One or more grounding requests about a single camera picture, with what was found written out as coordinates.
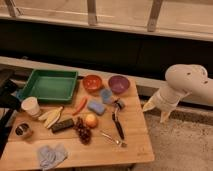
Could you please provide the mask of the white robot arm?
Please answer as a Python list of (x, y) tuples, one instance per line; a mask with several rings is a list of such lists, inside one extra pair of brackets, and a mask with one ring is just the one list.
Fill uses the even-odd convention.
[(165, 80), (166, 83), (143, 106), (144, 112), (158, 108), (161, 111), (161, 123), (167, 121), (178, 103), (190, 94), (197, 95), (213, 105), (213, 79), (208, 77), (204, 66), (172, 65), (165, 72)]

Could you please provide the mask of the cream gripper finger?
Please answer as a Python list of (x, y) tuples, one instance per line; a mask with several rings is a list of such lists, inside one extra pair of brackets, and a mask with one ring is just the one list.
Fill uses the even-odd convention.
[(154, 109), (155, 107), (156, 107), (156, 105), (154, 104), (153, 99), (150, 98), (150, 99), (143, 105), (142, 110), (143, 110), (144, 112), (146, 112), (146, 111), (150, 111), (150, 110)]
[(169, 119), (170, 114), (171, 114), (171, 112), (162, 111), (161, 112), (160, 123), (166, 122)]

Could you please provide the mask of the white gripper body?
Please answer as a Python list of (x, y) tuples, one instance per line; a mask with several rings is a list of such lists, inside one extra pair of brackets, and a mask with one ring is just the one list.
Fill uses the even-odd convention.
[(171, 112), (176, 108), (182, 98), (181, 93), (165, 85), (154, 93), (154, 104), (161, 111)]

